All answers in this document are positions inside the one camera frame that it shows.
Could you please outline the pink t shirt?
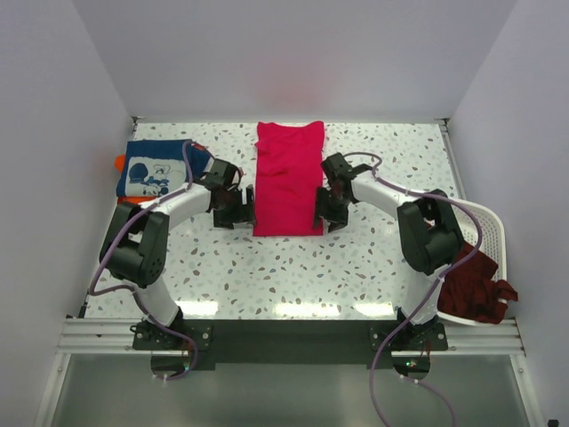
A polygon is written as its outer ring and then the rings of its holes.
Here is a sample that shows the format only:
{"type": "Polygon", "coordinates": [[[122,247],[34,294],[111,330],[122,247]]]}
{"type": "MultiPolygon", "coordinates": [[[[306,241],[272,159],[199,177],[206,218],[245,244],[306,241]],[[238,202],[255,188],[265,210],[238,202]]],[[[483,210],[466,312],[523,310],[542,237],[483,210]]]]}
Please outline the pink t shirt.
{"type": "Polygon", "coordinates": [[[315,220],[317,189],[323,184],[325,125],[257,124],[253,235],[258,238],[324,234],[315,220]]]}

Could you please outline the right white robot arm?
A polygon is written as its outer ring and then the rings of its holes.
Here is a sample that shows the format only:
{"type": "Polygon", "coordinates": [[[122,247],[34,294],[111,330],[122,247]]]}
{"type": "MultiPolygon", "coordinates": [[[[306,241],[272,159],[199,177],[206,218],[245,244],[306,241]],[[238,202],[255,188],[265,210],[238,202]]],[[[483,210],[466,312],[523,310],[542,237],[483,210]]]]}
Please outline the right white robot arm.
{"type": "Polygon", "coordinates": [[[316,193],[314,223],[334,232],[349,223],[349,205],[372,205],[397,221],[401,253],[411,273],[407,296],[397,306],[406,319],[396,328],[398,343],[417,349],[428,338],[427,324],[437,316],[442,275],[465,245],[453,201],[440,189],[407,189],[379,176],[377,165],[351,165],[335,153],[321,168],[326,184],[316,193]]]}

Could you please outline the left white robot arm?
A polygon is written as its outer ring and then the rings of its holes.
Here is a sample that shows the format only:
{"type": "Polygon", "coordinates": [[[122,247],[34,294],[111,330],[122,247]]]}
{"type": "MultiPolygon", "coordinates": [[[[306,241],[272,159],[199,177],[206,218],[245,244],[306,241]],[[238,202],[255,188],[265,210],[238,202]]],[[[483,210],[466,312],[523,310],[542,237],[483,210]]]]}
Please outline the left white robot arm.
{"type": "Polygon", "coordinates": [[[170,232],[199,214],[211,214],[213,226],[232,230],[253,225],[254,190],[241,186],[241,170],[214,159],[205,172],[178,189],[143,204],[122,202],[108,226],[90,296],[129,292],[143,318],[154,324],[153,338],[165,349],[184,338],[181,308],[164,282],[170,232]]]}

